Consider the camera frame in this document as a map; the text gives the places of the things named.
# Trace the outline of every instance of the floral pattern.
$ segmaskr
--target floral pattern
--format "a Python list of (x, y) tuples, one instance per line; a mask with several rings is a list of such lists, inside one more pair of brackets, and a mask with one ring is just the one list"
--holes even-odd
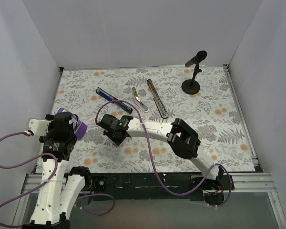
[[(68, 170), (84, 165), (93, 173), (153, 171), (145, 138), (127, 138), (116, 147), (95, 124), (96, 113), (106, 102), (96, 94), (97, 87), (135, 104), (131, 94), (131, 87), (135, 86), (150, 110), (146, 114), (141, 112), (143, 119), (172, 122), (175, 118), (182, 118), (197, 131), (201, 146), (214, 162), (229, 171), (254, 171), (250, 147), (223, 68), (203, 67), (196, 77), (200, 92), (187, 95), (181, 90), (181, 84), (192, 78), (193, 71), (185, 68), (63, 71), (52, 113), (55, 114), (60, 107), (66, 108), (88, 126), (83, 139), (75, 145)], [(168, 119), (161, 118), (147, 79), (152, 79), (169, 113)], [(118, 118), (127, 115), (114, 104), (104, 107), (102, 114)], [(189, 160), (177, 157), (167, 143), (151, 140), (151, 145), (159, 172), (198, 171)]]

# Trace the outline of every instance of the microphone stand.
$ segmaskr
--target microphone stand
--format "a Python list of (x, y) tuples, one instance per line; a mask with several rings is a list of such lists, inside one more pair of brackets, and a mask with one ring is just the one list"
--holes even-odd
[(193, 77), (191, 80), (186, 80), (182, 83), (181, 88), (182, 90), (187, 94), (197, 94), (200, 90), (199, 83), (195, 80), (195, 77), (198, 73), (202, 72), (201, 69), (199, 69), (199, 64), (196, 64), (193, 72)]

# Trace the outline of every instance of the silver knife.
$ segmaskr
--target silver knife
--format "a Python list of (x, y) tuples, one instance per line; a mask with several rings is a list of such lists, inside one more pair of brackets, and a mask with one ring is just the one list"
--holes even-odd
[(164, 107), (155, 87), (153, 86), (153, 82), (151, 79), (147, 80), (147, 85), (149, 86), (149, 88), (151, 89), (151, 91), (153, 93), (153, 100), (156, 103), (156, 106), (159, 110), (161, 117), (162, 118), (168, 118), (168, 112), (166, 111), (166, 108)]
[(135, 87), (132, 87), (132, 92), (133, 92), (134, 100), (137, 103), (137, 105), (139, 106), (139, 108), (141, 108), (145, 113), (147, 113), (149, 111), (148, 107), (140, 100), (139, 95), (138, 95)]

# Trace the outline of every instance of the glass panel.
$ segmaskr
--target glass panel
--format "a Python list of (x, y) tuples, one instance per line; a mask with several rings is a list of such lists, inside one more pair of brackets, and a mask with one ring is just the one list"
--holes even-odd
[[(37, 194), (31, 194), (23, 222), (30, 221), (36, 201)], [(104, 212), (111, 204), (109, 200), (93, 201), (89, 208)], [(101, 217), (73, 208), (70, 222), (71, 229), (278, 228), (267, 193), (232, 193), (228, 203), (217, 210), (187, 199), (117, 200), (114, 209)]]

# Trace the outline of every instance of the round microphone base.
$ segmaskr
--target round microphone base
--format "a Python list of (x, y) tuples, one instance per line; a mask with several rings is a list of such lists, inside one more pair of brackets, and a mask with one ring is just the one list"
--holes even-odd
[(199, 83), (194, 80), (193, 84), (191, 85), (192, 80), (186, 80), (182, 83), (181, 88), (187, 94), (197, 94), (200, 90)]

